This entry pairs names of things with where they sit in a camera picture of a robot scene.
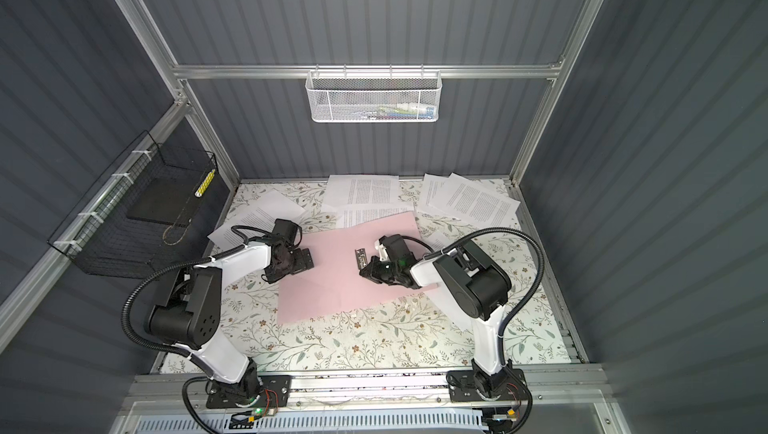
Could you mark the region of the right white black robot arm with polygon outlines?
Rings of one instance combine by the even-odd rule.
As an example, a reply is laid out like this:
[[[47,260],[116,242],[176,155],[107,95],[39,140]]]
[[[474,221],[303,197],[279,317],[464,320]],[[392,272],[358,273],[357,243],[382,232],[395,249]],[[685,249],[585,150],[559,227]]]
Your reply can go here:
[[[471,240],[421,256],[410,249],[414,243],[426,245],[402,234],[379,238],[374,255],[356,253],[359,275],[375,284],[427,290],[443,314],[472,332],[471,375],[478,395],[500,397],[510,383],[500,333],[512,287],[508,274]]]

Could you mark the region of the pink paper folder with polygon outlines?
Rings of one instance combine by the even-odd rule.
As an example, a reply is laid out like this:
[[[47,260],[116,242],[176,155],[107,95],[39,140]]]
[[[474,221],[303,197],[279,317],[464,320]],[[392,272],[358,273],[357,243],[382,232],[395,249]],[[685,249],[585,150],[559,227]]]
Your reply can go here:
[[[355,251],[368,257],[384,235],[420,236],[416,218],[408,211],[353,227],[305,234],[301,245],[310,250],[314,267],[278,282],[277,322],[290,324],[311,318],[364,309],[414,294],[414,289],[376,284],[359,275]]]

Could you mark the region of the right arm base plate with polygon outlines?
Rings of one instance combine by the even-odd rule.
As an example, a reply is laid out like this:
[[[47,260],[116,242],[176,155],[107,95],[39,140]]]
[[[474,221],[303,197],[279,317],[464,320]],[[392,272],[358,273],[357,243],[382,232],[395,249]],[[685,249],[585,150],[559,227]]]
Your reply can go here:
[[[446,373],[449,397],[455,403],[527,402],[530,392],[519,369],[502,369],[488,375],[482,370],[451,370]]]

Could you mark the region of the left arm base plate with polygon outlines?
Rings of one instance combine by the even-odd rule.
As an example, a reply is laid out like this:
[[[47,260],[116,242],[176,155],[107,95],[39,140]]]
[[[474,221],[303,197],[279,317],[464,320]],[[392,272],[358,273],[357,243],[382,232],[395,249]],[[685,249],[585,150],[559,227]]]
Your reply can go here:
[[[287,405],[293,378],[289,375],[259,375],[237,384],[208,381],[208,409],[278,409]]]

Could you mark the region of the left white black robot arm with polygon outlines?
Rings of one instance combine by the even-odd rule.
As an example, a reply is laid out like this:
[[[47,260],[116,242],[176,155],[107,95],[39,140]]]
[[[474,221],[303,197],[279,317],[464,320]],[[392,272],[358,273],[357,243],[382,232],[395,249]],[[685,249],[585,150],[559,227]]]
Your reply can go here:
[[[219,329],[223,291],[254,272],[273,284],[314,264],[310,250],[300,246],[302,228],[291,220],[276,219],[270,231],[246,225],[231,230],[240,244],[160,278],[145,332],[198,362],[215,394],[250,406],[266,397],[266,389],[256,363]]]

